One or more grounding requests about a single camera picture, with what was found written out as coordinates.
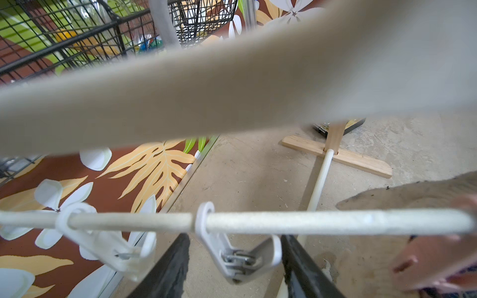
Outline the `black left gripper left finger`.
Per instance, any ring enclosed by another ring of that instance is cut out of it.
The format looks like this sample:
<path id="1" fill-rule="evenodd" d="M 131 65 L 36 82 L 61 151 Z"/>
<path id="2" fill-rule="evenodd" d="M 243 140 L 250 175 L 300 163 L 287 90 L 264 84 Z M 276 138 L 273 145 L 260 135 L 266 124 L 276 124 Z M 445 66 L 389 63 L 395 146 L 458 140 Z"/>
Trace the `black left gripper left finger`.
<path id="1" fill-rule="evenodd" d="M 181 298 L 190 261 L 190 238 L 181 233 L 128 298 Z"/>

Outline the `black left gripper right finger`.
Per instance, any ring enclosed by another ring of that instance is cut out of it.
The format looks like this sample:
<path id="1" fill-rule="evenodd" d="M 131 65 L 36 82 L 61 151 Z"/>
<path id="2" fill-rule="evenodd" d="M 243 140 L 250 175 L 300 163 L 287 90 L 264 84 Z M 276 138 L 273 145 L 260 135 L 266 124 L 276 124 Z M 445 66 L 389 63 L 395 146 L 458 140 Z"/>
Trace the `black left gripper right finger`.
<path id="1" fill-rule="evenodd" d="M 289 298 L 345 297 L 294 236 L 281 236 L 281 247 Z"/>

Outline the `pink clothes peg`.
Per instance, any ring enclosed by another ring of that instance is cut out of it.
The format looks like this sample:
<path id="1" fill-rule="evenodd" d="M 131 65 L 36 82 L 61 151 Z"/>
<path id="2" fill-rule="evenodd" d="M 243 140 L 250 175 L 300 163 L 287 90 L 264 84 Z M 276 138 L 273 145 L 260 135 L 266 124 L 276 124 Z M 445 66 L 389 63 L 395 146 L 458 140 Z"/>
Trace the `pink clothes peg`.
<path id="1" fill-rule="evenodd" d="M 419 236 L 390 265 L 391 280 L 402 291 L 435 288 L 440 293 L 474 291 L 477 233 Z"/>

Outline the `blue dotted yellow cuff glove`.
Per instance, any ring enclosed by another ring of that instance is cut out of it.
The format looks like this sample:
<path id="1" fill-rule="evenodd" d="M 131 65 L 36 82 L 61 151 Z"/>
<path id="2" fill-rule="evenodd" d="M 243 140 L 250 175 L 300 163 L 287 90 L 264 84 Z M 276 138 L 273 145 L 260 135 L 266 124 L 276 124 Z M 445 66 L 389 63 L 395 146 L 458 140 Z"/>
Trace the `blue dotted yellow cuff glove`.
<path id="1" fill-rule="evenodd" d="M 449 279 L 452 283 L 463 283 L 465 286 L 470 283 L 469 289 L 462 289 L 462 285 L 458 289 L 452 289 L 451 292 L 443 292 L 436 288 L 424 288 L 420 290 L 420 298 L 475 298 L 477 296 L 477 264 L 462 269 Z"/>

